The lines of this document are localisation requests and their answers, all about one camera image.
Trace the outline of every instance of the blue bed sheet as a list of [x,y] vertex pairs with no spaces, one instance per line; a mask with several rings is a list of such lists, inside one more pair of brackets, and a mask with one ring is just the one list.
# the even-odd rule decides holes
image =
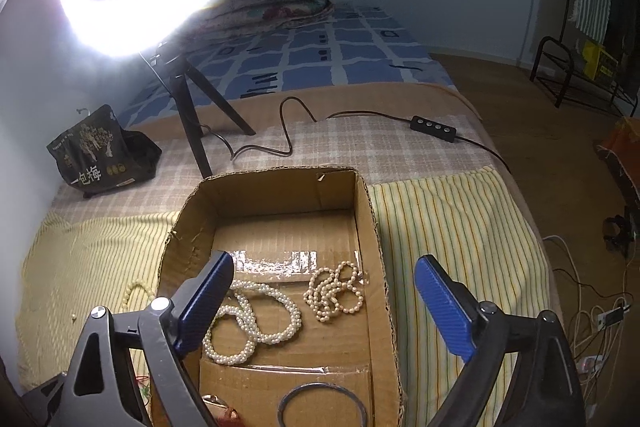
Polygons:
[[[307,87],[428,82],[454,88],[444,68],[377,7],[338,6],[324,22],[241,37],[191,52],[189,60],[227,100]],[[212,103],[189,81],[196,107]],[[159,82],[119,115],[121,126],[176,114]]]

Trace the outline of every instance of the gray bangle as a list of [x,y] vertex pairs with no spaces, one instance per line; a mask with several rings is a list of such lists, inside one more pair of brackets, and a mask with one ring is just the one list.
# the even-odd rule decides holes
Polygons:
[[325,383],[325,382],[304,383],[302,385],[294,387],[291,391],[289,391],[278,404],[278,425],[280,425],[280,427],[286,427],[284,425],[284,420],[282,416],[290,400],[294,396],[304,391],[305,389],[311,389],[313,387],[324,387],[326,389],[333,389],[334,391],[337,391],[338,393],[342,393],[348,396],[349,398],[351,398],[355,402],[355,404],[358,406],[358,409],[360,410],[360,425],[362,427],[367,427],[367,409],[364,407],[364,404],[360,401],[360,399],[357,396],[355,396],[355,394],[353,394],[351,391],[349,391],[346,387],[343,387],[341,385],[335,385],[334,383]]

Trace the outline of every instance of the pearl necklace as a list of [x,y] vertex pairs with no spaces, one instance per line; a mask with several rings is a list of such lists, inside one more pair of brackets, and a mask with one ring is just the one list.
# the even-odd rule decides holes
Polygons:
[[[340,280],[340,273],[349,266],[351,268],[351,277],[348,281]],[[315,285],[316,279],[322,273],[328,273],[329,277]],[[358,267],[350,261],[342,261],[335,270],[330,268],[320,268],[315,270],[309,281],[309,289],[303,294],[305,302],[311,310],[316,314],[316,320],[320,322],[328,322],[331,317],[335,317],[340,313],[354,314],[362,308],[364,303],[364,295],[358,290],[354,283],[358,277]],[[358,298],[358,303],[353,308],[345,308],[336,295],[343,291],[351,291]]]
[[[252,356],[258,343],[273,345],[288,341],[302,326],[300,310],[296,304],[289,297],[284,295],[284,293],[276,290],[276,288],[273,288],[268,284],[251,281],[233,281],[230,289],[234,291],[234,295],[238,300],[239,306],[220,306],[216,316],[213,318],[213,322],[211,323],[209,330],[207,330],[207,333],[205,333],[204,339],[202,340],[205,354],[214,362],[222,365],[238,365],[239,363],[244,363]],[[249,299],[247,299],[240,290],[254,291],[276,299],[276,301],[280,302],[289,312],[291,319],[289,326],[278,333],[262,333],[258,327],[255,313],[251,308]],[[211,329],[213,328],[216,320],[223,315],[235,316],[238,326],[247,336],[247,341],[246,344],[244,344],[242,351],[235,355],[220,355],[215,352],[211,343]]]
[[134,281],[131,281],[129,284],[127,284],[127,289],[122,296],[122,309],[126,312],[129,311],[129,299],[131,298],[131,292],[135,288],[142,288],[142,291],[146,293],[150,301],[156,298],[156,294],[149,286],[145,284],[142,279],[135,279]]

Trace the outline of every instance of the metal screw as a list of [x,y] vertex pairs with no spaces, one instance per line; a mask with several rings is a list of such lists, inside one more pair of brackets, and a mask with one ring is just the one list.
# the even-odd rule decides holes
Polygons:
[[540,315],[542,316],[542,320],[545,322],[555,322],[557,318],[556,314],[551,310],[544,310]]
[[498,306],[496,306],[494,303],[492,303],[491,301],[482,301],[480,303],[480,309],[481,311],[483,311],[484,313],[487,313],[489,315],[494,314],[497,309]]
[[170,303],[171,301],[166,297],[157,297],[151,301],[151,309],[159,312],[167,309]]
[[104,316],[106,312],[107,308],[105,308],[104,306],[96,306],[93,310],[91,310],[91,316],[94,319],[99,319],[100,317]]

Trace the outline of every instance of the striped towel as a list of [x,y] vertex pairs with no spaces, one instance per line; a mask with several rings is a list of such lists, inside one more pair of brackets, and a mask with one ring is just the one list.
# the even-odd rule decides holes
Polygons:
[[[15,321],[18,368],[25,389],[66,371],[91,309],[122,311],[126,286],[143,280],[154,291],[164,240],[178,212],[102,217],[70,224],[50,212],[22,267],[22,304]],[[140,288],[129,310],[146,307]],[[148,377],[142,351],[132,351],[136,375]]]
[[[463,367],[447,352],[414,287],[418,257],[432,253],[479,301],[534,317],[550,305],[545,255],[492,168],[369,187],[396,322],[405,427],[423,427]],[[507,355],[478,425],[494,424],[511,379]]]

